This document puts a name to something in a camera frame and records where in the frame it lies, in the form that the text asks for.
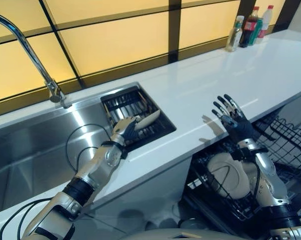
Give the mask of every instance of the plastic bottle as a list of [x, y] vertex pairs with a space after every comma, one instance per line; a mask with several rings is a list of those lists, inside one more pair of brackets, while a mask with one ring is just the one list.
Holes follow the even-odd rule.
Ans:
[[259, 9], [260, 9], [259, 6], [254, 6], [251, 15], [249, 15], [249, 17], [245, 23], [244, 31], [242, 33], [240, 44], [239, 44], [239, 46], [242, 48], [246, 48], [249, 45], [250, 37], [251, 37], [252, 33], [254, 32], [256, 24], [257, 24], [257, 20], [259, 19], [259, 16], [258, 16]]
[[229, 32], [229, 36], [225, 47], [226, 51], [234, 52], [237, 49], [243, 33], [242, 31], [243, 21], [244, 21], [244, 16], [238, 15], [236, 17], [234, 27]]
[[262, 27], [261, 30], [258, 33], [257, 39], [256, 39], [256, 43], [259, 44], [262, 42], [265, 33], [269, 27], [270, 21], [272, 19], [272, 14], [273, 14], [273, 5], [268, 5], [267, 10], [264, 12], [264, 14], [262, 15]]
[[248, 42], [249, 46], [252, 46], [255, 44], [256, 38], [257, 38], [259, 32], [261, 31], [262, 26], [263, 26], [263, 19], [259, 17], [257, 20], [257, 23], [256, 23], [255, 30], [250, 35], [249, 42]]

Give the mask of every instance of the faucet spout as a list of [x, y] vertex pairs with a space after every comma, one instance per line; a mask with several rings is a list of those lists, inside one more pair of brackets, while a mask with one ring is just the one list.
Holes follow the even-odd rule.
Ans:
[[65, 99], [66, 99], [65, 94], [62, 92], [62, 90], [60, 89], [56, 81], [53, 78], [51, 78], [49, 73], [46, 71], [45, 67], [37, 57], [36, 53], [34, 52], [33, 48], [31, 47], [31, 45], [23, 35], [22, 31], [19, 30], [19, 28], [14, 23], [9, 21], [7, 18], [3, 17], [2, 15], [0, 15], [0, 24], [5, 26], [8, 30], [10, 30], [15, 35], [15, 37], [17, 38], [21, 46], [24, 48], [25, 52], [27, 53], [27, 55], [29, 56], [29, 58], [31, 59], [35, 67], [38, 69], [38, 71], [44, 78], [45, 80], [44, 83], [49, 90], [49, 99], [53, 103], [59, 102], [64, 108], [70, 107], [71, 104], [67, 105], [65, 103]]

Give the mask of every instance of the dishwasher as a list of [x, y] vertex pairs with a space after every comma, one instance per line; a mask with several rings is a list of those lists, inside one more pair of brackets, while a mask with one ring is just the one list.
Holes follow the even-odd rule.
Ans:
[[[284, 117], [286, 109], [299, 109], [298, 100], [281, 107], [252, 123], [254, 140], [268, 148], [268, 155], [274, 162], [276, 172], [288, 189], [288, 198], [297, 210], [301, 221], [301, 126], [289, 123]], [[212, 157], [219, 153], [232, 153], [238, 146], [229, 137], [206, 147], [192, 157], [183, 199], [215, 230], [250, 239], [266, 239], [261, 207], [251, 193], [240, 199], [233, 199], [208, 169]], [[218, 194], [216, 187], [225, 194]]]

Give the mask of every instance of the coca-cola bottle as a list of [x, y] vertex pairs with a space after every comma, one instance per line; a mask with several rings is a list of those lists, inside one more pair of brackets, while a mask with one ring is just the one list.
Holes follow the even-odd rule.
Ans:
[[257, 24], [257, 20], [259, 19], [259, 16], [258, 16], [259, 9], [260, 9], [259, 6], [254, 6], [251, 15], [249, 15], [249, 17], [247, 18], [247, 21], [245, 23], [244, 30], [242, 32], [242, 36], [240, 39], [240, 44], [239, 44], [239, 46], [242, 48], [246, 48], [249, 45], [250, 37], [251, 37], [252, 33], [254, 32], [256, 24]]

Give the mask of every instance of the robotic arm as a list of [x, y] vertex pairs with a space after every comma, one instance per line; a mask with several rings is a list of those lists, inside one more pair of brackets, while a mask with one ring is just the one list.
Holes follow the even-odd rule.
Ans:
[[217, 97], [224, 107], [213, 102], [221, 114], [214, 109], [212, 112], [219, 118], [234, 143], [239, 145], [237, 159], [243, 160], [250, 191], [262, 207], [271, 239], [301, 240], [300, 217], [293, 210], [287, 197], [286, 185], [278, 177], [273, 161], [266, 154], [267, 150], [253, 140], [253, 126], [239, 105], [227, 94], [224, 98]]
[[75, 231], [73, 221], [93, 193], [99, 193], [108, 183], [121, 158], [127, 153], [125, 140], [138, 136], [138, 130], [146, 127], [144, 118], [127, 117], [119, 121], [112, 131], [110, 141], [97, 149], [94, 157], [87, 162], [27, 226], [22, 240], [70, 240]]

